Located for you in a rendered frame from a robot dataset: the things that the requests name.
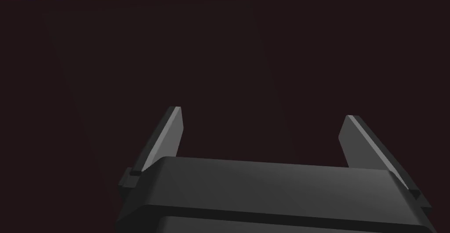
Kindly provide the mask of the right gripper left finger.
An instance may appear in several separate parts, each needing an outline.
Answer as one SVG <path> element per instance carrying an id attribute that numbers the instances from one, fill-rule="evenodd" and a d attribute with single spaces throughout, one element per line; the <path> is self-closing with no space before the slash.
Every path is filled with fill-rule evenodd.
<path id="1" fill-rule="evenodd" d="M 176 156 L 183 130 L 181 107 L 170 106 L 142 149 L 130 175 L 140 176 L 160 158 Z"/>

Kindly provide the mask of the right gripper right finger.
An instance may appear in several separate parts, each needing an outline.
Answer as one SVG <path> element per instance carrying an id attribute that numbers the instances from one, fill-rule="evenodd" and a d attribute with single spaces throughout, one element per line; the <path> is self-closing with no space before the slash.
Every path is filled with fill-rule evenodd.
<path id="1" fill-rule="evenodd" d="M 358 115 L 346 115 L 338 140 L 349 167 L 391 171 L 415 199 L 421 191 L 406 169 Z"/>

